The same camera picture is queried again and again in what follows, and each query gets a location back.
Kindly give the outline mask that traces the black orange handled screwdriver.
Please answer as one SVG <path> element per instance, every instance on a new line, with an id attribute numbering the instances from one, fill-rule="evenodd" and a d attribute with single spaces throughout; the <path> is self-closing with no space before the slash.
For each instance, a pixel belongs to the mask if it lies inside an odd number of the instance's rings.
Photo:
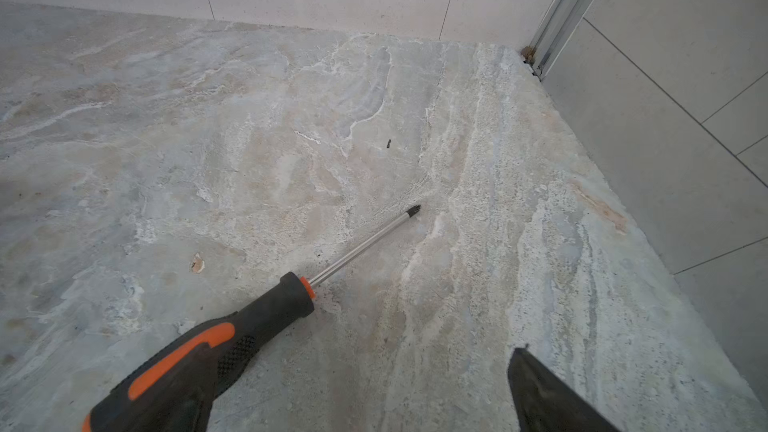
<path id="1" fill-rule="evenodd" d="M 83 430 L 206 430 L 214 401 L 259 350 L 313 312 L 316 287 L 419 210 L 410 207 L 315 277 L 288 272 L 241 310 L 194 326 L 115 386 L 88 413 Z"/>

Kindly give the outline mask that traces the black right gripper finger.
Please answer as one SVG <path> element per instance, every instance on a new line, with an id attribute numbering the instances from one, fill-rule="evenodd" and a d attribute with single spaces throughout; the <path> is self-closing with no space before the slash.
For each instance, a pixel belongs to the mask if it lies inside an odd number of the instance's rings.
<path id="1" fill-rule="evenodd" d="M 507 377 L 523 432 L 619 431 L 527 348 L 514 349 Z"/>

